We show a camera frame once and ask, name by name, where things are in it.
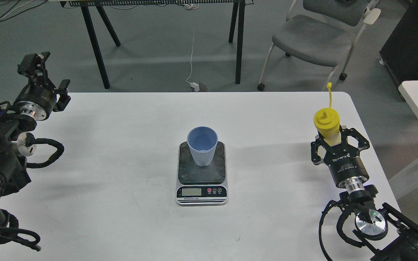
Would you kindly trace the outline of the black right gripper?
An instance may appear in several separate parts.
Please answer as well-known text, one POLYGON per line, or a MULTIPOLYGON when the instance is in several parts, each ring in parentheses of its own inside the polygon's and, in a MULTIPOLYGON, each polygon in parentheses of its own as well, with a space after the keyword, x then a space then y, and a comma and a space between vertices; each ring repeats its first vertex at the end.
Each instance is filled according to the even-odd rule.
POLYGON ((337 188, 362 189, 369 180, 369 175, 360 158, 360 152, 370 148, 370 142, 355 128, 340 126, 341 143, 330 146, 322 134, 311 142, 311 161, 314 165, 325 164, 329 167, 337 188), (348 137, 354 138, 357 147, 348 142, 348 137), (320 156, 319 148, 325 150, 320 156))

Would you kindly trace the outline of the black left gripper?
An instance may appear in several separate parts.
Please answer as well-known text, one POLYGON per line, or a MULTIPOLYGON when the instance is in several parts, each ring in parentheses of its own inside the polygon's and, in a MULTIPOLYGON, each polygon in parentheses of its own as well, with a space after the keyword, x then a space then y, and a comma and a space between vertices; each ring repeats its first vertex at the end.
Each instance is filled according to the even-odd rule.
POLYGON ((64 111, 71 101, 68 95, 68 86, 71 81, 64 79, 55 89, 48 77, 45 62, 50 55, 49 51, 27 54, 17 65, 17 73, 27 77, 30 84, 21 90, 13 106, 16 111, 27 114, 36 121, 47 120, 52 112, 64 111))

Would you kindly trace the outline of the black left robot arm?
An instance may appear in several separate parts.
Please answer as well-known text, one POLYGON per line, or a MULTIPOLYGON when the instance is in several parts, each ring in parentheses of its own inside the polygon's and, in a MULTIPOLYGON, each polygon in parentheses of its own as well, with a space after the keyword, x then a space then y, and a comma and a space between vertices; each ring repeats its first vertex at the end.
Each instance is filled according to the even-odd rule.
MULTIPOLYGON (((28 84, 13 103, 0 103, 0 198, 19 192, 31 182, 28 169, 51 165, 65 150, 56 140, 32 134, 38 121, 63 111, 71 101, 67 91, 70 80, 64 79, 56 87, 48 77, 45 62, 50 54, 25 55, 17 72, 28 78, 28 84)), ((41 250, 40 236, 20 228, 18 219, 0 208, 0 245, 12 241, 41 250)))

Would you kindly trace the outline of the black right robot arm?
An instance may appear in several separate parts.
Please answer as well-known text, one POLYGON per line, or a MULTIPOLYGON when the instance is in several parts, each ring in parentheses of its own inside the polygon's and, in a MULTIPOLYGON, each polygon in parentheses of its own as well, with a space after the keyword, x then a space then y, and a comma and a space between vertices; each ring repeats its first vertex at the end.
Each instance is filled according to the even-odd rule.
POLYGON ((360 132, 341 126, 331 133, 318 129, 311 143, 312 163, 327 165, 335 186, 344 190, 339 200, 330 200, 322 211, 318 228, 321 250, 330 261, 322 226, 327 213, 338 207, 338 235, 349 245, 367 247, 373 253, 372 261, 418 261, 418 225, 388 203, 377 208, 377 188, 365 185, 369 175, 360 152, 368 148, 369 141, 360 132))

